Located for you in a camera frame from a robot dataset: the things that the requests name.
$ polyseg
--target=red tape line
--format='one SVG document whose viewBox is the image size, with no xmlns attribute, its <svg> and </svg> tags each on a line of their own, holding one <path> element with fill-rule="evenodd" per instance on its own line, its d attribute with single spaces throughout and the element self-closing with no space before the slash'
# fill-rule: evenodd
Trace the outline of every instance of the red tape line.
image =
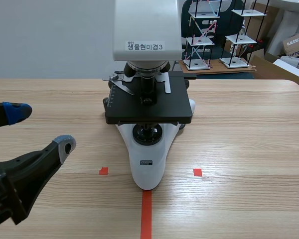
<svg viewBox="0 0 299 239">
<path fill-rule="evenodd" d="M 203 176 L 203 172 L 201 171 L 200 168 L 194 168 L 194 176 L 195 177 L 202 177 Z"/>
<path fill-rule="evenodd" d="M 141 239 L 151 239 L 151 191 L 143 191 Z"/>
<path fill-rule="evenodd" d="M 99 171 L 99 175 L 108 175 L 109 174 L 109 168 L 103 168 Z"/>
</svg>

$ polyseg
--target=microscope base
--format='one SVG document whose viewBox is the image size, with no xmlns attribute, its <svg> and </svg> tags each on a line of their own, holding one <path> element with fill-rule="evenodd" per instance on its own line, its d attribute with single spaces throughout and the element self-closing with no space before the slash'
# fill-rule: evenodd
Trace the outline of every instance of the microscope base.
<svg viewBox="0 0 299 239">
<path fill-rule="evenodd" d="M 194 114 L 195 102 L 190 100 Z M 161 181 L 168 151 L 173 143 L 181 124 L 160 124 L 163 135 L 155 145 L 143 146 L 135 142 L 133 128 L 135 124 L 117 125 L 130 155 L 130 166 L 135 183 L 143 190 L 154 189 Z"/>
</svg>

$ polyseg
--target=microscope stage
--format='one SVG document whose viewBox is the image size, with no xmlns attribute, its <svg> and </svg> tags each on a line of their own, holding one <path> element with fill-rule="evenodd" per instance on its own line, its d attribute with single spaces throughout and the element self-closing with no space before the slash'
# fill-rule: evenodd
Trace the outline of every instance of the microscope stage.
<svg viewBox="0 0 299 239">
<path fill-rule="evenodd" d="M 156 83 L 157 104 L 141 104 L 141 79 L 123 82 L 134 92 L 134 96 L 113 85 L 106 106 L 107 124 L 126 123 L 191 123 L 192 110 L 189 103 L 185 79 L 170 77 L 171 93 L 165 93 L 164 82 Z"/>
</svg>

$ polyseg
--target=microscope label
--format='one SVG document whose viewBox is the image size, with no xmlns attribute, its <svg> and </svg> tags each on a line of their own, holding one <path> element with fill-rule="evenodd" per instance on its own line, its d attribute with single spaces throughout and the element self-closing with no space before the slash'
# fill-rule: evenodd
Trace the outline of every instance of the microscope label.
<svg viewBox="0 0 299 239">
<path fill-rule="evenodd" d="M 164 41 L 126 41 L 126 51 L 165 51 Z"/>
<path fill-rule="evenodd" d="M 143 161 L 141 160 L 141 166 L 152 166 L 153 161 Z"/>
</svg>

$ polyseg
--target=microscope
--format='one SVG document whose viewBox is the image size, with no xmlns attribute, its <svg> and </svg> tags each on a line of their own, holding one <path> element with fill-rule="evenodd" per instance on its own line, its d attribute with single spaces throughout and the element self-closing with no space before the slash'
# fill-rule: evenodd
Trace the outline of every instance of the microscope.
<svg viewBox="0 0 299 239">
<path fill-rule="evenodd" d="M 171 74 L 169 61 L 182 56 L 177 0 L 116 0 L 113 58 L 127 61 L 110 75 L 103 99 L 107 124 L 114 124 L 127 146 L 132 176 L 143 190 L 161 181 L 168 151 L 195 102 L 189 82 Z"/>
</svg>

